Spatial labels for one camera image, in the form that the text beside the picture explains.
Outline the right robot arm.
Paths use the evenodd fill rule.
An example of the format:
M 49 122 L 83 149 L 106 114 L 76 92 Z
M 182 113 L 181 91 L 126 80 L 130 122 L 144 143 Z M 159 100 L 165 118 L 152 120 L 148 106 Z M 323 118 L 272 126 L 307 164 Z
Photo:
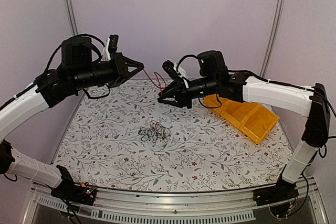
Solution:
M 235 102 L 262 103 L 286 109 L 307 118 L 301 141 L 285 166 L 280 183 L 271 190 L 276 201 L 291 194 L 292 186 L 305 168 L 313 161 L 317 151 L 329 139 L 330 116 L 335 110 L 327 99 L 325 88 L 267 80 L 249 70 L 228 70 L 220 51 L 210 50 L 194 57 L 200 67 L 201 78 L 187 80 L 180 65 L 167 60 L 162 68 L 172 82 L 159 93 L 158 102 L 178 108 L 192 107 L 193 99 L 216 94 Z

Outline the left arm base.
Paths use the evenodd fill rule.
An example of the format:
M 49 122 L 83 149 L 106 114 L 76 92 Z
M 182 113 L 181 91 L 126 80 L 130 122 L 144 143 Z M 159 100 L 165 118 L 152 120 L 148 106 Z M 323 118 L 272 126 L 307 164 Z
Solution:
M 61 183 L 51 190 L 51 195 L 64 201 L 92 206 L 97 195 L 97 186 L 88 182 L 75 183 L 65 167 L 57 165 L 56 168 L 61 173 Z

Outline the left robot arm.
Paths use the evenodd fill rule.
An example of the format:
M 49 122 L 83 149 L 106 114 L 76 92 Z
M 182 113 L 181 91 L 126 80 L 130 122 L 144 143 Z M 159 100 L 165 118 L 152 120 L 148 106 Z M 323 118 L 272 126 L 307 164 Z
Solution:
M 1 106 L 2 175 L 13 174 L 57 188 L 67 200 L 77 197 L 78 188 L 66 168 L 28 157 L 5 139 L 33 116 L 78 95 L 80 90 L 86 92 L 95 86 L 112 89 L 142 71 L 142 63 L 117 51 L 118 39 L 118 35 L 111 35 L 103 42 L 93 35 L 80 34 L 64 40 L 56 48 L 61 52 L 60 65 L 51 69 L 51 63 L 47 63 L 42 74 Z

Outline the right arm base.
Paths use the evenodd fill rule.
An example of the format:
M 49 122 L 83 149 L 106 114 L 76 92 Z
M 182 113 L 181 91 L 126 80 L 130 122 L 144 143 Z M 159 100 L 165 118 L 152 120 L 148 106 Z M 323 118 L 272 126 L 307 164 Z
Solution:
M 275 185 L 253 191 L 253 201 L 257 206 L 270 206 L 276 218 L 287 218 L 297 203 L 299 192 L 296 184 L 278 181 Z

